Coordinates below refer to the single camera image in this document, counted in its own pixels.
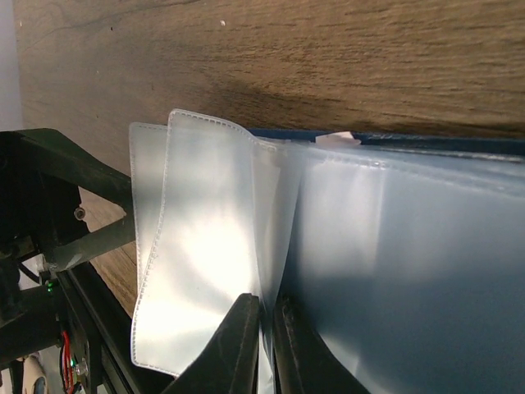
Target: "folded plastic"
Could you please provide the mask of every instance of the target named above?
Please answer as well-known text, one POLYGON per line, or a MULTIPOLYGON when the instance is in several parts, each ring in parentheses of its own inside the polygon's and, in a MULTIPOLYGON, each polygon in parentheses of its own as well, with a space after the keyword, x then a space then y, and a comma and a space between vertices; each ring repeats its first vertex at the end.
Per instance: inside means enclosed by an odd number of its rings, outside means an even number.
POLYGON ((136 364, 182 373, 251 292, 271 392, 281 288, 371 392, 523 386, 523 166, 273 143, 181 110, 130 141, 136 364))

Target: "wood grain surface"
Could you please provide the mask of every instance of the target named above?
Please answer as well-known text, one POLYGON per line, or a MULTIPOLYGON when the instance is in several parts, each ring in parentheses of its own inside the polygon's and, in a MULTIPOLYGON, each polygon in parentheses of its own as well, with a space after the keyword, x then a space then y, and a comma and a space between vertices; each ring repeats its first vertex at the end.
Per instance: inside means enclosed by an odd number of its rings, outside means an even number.
MULTIPOLYGON (((128 174, 128 125, 173 108, 247 127, 525 133, 523 0, 14 3, 25 125, 128 174)), ((84 204, 91 227, 119 214, 84 204)), ((96 263, 128 312, 133 250, 96 263)))

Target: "transparent plastic sheet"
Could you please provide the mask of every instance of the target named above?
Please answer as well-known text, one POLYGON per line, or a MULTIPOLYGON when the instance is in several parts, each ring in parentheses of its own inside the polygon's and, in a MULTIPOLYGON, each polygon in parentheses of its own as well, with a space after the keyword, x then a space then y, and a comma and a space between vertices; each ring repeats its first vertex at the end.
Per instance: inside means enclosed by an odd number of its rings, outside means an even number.
MULTIPOLYGON (((160 213, 163 204, 163 213, 155 217, 152 208, 155 218, 137 221, 139 260, 148 250, 141 245, 155 238, 142 232, 157 237, 148 273, 139 274, 135 363, 181 373, 235 297, 251 291, 261 296, 266 334, 259 391, 270 392, 271 320, 264 312, 271 313, 290 250, 283 288, 371 392, 523 386, 523 166, 273 144, 182 111, 171 114, 168 134, 165 191, 156 205, 160 213), (204 215, 200 207, 207 204, 215 208, 204 215), (151 223, 159 216, 157 229, 151 223), (225 234, 232 219, 240 230, 225 234), (245 275, 236 277, 238 269, 227 265, 207 272, 217 253, 208 261, 199 249, 222 250, 212 240, 218 232, 247 245, 236 267, 244 265, 245 275)), ((151 152, 133 143, 131 153, 139 189, 148 173, 138 170, 139 156, 151 152)), ((158 198, 158 188, 152 195, 158 198)), ((135 203, 140 215, 146 203, 135 203)))

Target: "black cylinder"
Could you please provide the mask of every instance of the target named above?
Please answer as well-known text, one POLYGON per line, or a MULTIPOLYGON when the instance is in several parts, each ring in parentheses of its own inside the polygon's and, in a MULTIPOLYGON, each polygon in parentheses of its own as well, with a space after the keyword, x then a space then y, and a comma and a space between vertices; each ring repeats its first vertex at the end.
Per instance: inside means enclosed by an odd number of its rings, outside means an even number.
POLYGON ((57 308, 63 302, 59 286, 23 290, 22 314, 0 328, 0 365, 60 341, 57 308))

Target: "wooden table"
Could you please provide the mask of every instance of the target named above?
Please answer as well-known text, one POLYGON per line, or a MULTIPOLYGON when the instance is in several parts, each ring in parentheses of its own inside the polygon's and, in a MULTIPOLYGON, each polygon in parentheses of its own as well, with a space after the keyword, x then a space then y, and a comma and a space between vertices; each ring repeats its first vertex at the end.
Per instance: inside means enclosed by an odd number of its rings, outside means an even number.
MULTIPOLYGON (((173 108, 247 127, 520 137, 522 0, 15 0, 26 127, 130 173, 128 125, 173 108)), ((120 214, 84 194, 91 228, 120 214)), ((128 313, 135 247, 97 269, 128 313)))

